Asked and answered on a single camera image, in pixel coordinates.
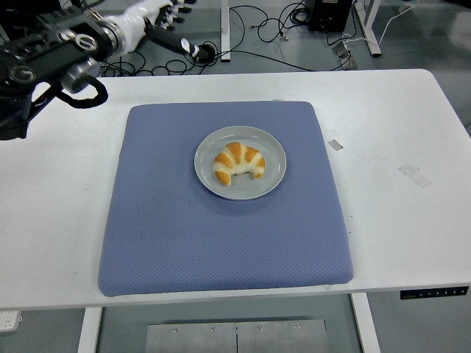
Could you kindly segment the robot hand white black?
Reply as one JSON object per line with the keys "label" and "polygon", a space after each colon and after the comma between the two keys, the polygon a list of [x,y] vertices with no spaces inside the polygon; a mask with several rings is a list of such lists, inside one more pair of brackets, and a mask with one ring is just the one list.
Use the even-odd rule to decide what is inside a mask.
{"label": "robot hand white black", "polygon": [[128,7],[123,14],[108,20],[118,29],[121,53],[135,51],[143,38],[178,54],[193,58],[202,53],[201,46],[192,44],[171,31],[179,13],[187,13],[193,1],[141,1]]}

